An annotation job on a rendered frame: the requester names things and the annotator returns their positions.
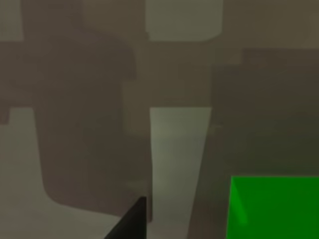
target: dark green surface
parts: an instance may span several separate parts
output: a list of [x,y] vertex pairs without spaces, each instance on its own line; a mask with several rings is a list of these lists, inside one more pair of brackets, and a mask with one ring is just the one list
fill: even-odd
[[227,239],[318,239],[319,177],[232,177]]

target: green screen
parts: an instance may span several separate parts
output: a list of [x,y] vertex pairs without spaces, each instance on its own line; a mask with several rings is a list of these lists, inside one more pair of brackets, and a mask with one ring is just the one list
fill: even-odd
[[319,177],[231,179],[227,239],[319,239]]

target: black triangle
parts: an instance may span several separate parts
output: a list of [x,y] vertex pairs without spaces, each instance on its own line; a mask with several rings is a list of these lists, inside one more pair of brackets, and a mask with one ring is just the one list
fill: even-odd
[[146,239],[147,198],[140,197],[104,239]]

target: bright green rectangle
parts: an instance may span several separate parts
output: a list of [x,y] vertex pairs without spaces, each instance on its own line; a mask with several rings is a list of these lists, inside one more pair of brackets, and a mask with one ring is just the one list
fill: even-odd
[[232,177],[227,239],[319,239],[319,177]]

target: green block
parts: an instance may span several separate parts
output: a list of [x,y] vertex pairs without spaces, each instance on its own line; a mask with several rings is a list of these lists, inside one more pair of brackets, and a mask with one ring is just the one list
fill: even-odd
[[227,239],[319,239],[319,177],[232,177]]

